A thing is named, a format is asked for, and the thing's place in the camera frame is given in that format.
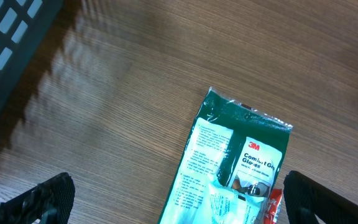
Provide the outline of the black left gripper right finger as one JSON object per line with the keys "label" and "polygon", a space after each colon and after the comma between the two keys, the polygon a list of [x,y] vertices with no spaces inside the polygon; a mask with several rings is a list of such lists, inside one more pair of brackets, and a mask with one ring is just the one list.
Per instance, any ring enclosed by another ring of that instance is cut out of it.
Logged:
{"label": "black left gripper right finger", "polygon": [[358,223],[358,205],[300,172],[290,171],[283,183],[290,224]]}

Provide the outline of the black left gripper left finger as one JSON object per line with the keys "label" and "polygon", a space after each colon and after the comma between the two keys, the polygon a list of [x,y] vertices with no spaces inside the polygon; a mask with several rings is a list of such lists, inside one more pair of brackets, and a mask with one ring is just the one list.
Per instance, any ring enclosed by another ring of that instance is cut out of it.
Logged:
{"label": "black left gripper left finger", "polygon": [[62,172],[0,204],[0,224],[67,224],[75,198],[71,176]]}

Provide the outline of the red white tube packet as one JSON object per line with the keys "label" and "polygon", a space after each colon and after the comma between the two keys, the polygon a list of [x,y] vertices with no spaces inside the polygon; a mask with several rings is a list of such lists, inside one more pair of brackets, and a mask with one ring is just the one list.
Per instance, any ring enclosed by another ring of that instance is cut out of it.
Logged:
{"label": "red white tube packet", "polygon": [[273,189],[263,216],[263,224],[276,224],[282,203],[283,190]]}

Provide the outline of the green 3M gloves packet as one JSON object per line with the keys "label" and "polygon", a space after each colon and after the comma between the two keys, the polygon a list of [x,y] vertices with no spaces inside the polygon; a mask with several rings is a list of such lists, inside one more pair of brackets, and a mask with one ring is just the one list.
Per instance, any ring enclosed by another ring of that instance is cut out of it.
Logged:
{"label": "green 3M gloves packet", "polygon": [[293,127],[210,88],[160,223],[262,223]]}

